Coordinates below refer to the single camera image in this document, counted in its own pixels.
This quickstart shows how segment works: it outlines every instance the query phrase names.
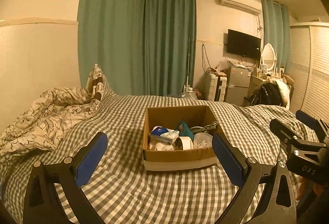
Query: teal package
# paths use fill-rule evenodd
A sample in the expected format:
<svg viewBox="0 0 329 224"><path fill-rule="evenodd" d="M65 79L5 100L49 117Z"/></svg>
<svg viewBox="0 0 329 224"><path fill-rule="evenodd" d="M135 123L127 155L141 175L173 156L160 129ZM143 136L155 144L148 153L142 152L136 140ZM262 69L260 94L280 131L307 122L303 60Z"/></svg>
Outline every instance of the teal package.
<svg viewBox="0 0 329 224"><path fill-rule="evenodd" d="M192 131L189 129L189 127L184 121L180 121L178 123L176 130L179 130L180 137L190 137L192 141L194 140L194 135Z"/></svg>

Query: checkered bedsheet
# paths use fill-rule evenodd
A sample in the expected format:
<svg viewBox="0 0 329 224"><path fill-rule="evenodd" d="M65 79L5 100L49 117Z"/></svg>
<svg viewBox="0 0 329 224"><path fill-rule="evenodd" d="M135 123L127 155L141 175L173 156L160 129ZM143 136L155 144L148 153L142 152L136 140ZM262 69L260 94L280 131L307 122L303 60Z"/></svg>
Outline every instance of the checkered bedsheet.
<svg viewBox="0 0 329 224"><path fill-rule="evenodd" d="M140 147L147 107L200 104L210 106L234 147L260 163L275 164L286 159L283 145L280 147L279 139L269 130L273 118L287 123L300 137L316 141L313 131L278 106L240 108L222 102L170 97L107 96L97 115L75 125L57 150L31 152L15 167L4 191L6 208L21 223L33 163L37 160L44 164L58 163L66 156L75 155L102 131L108 136L108 148L82 190L105 223L214 223L237 191L223 167L219 164L194 171L147 173ZM292 175L292 183L296 191L299 177ZM256 209L263 188L259 186L245 221ZM57 191L68 218L78 223L60 185Z"/></svg>

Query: screw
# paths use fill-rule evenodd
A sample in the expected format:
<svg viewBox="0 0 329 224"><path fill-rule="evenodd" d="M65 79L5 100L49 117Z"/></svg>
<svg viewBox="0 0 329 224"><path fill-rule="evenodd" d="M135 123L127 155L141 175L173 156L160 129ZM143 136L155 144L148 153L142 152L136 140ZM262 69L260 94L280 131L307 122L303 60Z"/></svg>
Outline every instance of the screw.
<svg viewBox="0 0 329 224"><path fill-rule="evenodd" d="M248 160L248 163L250 163L250 164L256 163L256 159L254 157L249 157L247 160Z"/></svg>
<svg viewBox="0 0 329 224"><path fill-rule="evenodd" d="M72 157L66 157L66 158L64 159L64 163L65 163L65 164L69 164L70 162L72 162Z"/></svg>
<svg viewBox="0 0 329 224"><path fill-rule="evenodd" d="M286 167L286 164L282 161L279 162L279 166L281 166L282 168L285 168Z"/></svg>
<svg viewBox="0 0 329 224"><path fill-rule="evenodd" d="M34 163L34 167L39 167L41 165L41 162L40 161L36 161L35 163Z"/></svg>

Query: television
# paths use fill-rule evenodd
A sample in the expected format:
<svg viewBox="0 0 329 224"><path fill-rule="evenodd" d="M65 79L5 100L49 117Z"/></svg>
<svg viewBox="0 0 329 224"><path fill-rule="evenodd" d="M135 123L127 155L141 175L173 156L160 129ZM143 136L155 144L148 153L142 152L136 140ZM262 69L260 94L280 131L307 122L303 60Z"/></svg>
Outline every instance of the television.
<svg viewBox="0 0 329 224"><path fill-rule="evenodd" d="M228 30L226 52L258 60L261 39L239 31Z"/></svg>

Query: floral fabric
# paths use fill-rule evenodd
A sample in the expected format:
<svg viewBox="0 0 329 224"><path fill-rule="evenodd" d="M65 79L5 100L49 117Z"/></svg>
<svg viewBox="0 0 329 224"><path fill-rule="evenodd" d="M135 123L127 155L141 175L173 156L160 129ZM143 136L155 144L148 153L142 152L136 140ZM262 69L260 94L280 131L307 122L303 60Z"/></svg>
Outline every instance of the floral fabric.
<svg viewBox="0 0 329 224"><path fill-rule="evenodd" d="M19 156L36 148L55 150L75 124L93 117L104 91L113 94L95 64L85 89L54 88L34 101L0 135L0 186Z"/></svg>

